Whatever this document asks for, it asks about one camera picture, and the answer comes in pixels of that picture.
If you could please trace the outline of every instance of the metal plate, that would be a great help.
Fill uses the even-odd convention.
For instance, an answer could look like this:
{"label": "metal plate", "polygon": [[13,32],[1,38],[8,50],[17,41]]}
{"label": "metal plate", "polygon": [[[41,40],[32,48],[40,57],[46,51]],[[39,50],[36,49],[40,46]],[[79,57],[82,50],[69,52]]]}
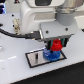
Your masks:
{"label": "metal plate", "polygon": [[[28,64],[29,64],[30,68],[37,67],[37,66],[42,66],[42,65],[48,64],[48,63],[52,63],[52,62],[46,60],[43,57],[43,49],[38,50],[38,51],[33,51],[33,52],[30,52],[30,53],[26,53],[26,57],[27,57]],[[57,61],[61,61],[61,60],[64,60],[64,59],[66,59],[66,56],[61,51],[60,59],[57,60]]]}
{"label": "metal plate", "polygon": [[41,23],[40,26],[43,40],[67,38],[75,34],[78,30],[75,20],[71,26],[63,26],[58,21]]}

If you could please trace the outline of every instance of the black camera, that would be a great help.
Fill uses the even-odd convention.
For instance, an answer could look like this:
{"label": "black camera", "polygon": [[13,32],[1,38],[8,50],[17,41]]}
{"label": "black camera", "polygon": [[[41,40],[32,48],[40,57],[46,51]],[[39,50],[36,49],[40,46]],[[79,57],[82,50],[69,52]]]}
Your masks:
{"label": "black camera", "polygon": [[36,6],[48,6],[52,0],[35,0]]}

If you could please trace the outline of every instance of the cable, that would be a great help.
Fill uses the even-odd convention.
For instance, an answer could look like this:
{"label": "cable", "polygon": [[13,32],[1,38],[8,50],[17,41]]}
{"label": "cable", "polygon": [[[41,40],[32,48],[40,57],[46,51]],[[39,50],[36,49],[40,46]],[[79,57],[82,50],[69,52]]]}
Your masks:
{"label": "cable", "polygon": [[33,33],[29,33],[29,34],[25,34],[25,35],[16,35],[16,34],[12,34],[7,31],[4,31],[3,29],[0,28],[0,32],[2,34],[5,34],[10,37],[15,37],[15,38],[25,38],[25,39],[35,39],[35,40],[41,39],[39,31],[34,31]]}
{"label": "cable", "polygon": [[16,37],[16,38],[25,38],[25,35],[16,35],[16,34],[12,34],[12,33],[9,33],[7,31],[4,31],[3,29],[0,28],[0,32],[2,34],[5,34],[7,36],[10,36],[10,37]]}

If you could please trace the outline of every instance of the black base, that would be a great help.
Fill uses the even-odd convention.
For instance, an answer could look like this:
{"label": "black base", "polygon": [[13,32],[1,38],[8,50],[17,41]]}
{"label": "black base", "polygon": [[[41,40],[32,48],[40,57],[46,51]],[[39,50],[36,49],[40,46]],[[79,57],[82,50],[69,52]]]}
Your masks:
{"label": "black base", "polygon": [[31,63],[30,63],[30,60],[29,60],[29,58],[27,56],[27,54],[30,54],[30,53],[26,53],[26,58],[27,58],[27,61],[28,61],[28,64],[29,64],[30,68],[34,68],[34,67],[42,66],[42,65],[49,64],[49,63],[52,63],[52,62],[57,62],[57,61],[61,61],[61,60],[67,59],[66,56],[64,55],[64,53],[61,51],[61,54],[62,54],[63,58],[60,58],[57,61],[52,61],[52,62],[49,61],[49,62],[46,62],[46,63],[42,63],[42,64],[38,64],[38,65],[32,66]]}

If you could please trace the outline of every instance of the black cable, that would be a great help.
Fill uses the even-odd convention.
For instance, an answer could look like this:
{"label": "black cable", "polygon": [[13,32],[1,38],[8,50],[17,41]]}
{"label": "black cable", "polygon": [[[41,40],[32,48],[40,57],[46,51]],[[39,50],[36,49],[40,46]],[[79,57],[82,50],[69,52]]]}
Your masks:
{"label": "black cable", "polygon": [[10,37],[15,37],[15,38],[25,38],[25,39],[35,39],[35,40],[41,39],[39,31],[34,31],[33,33],[29,33],[29,34],[25,34],[25,35],[17,35],[17,34],[12,34],[7,31],[4,31],[3,29],[0,28],[0,32],[2,34],[5,34]]}
{"label": "black cable", "polygon": [[16,35],[16,34],[12,34],[12,33],[9,33],[7,31],[4,31],[3,29],[0,28],[0,32],[2,34],[5,34],[7,36],[10,36],[10,37],[15,37],[15,38],[25,38],[25,35]]}

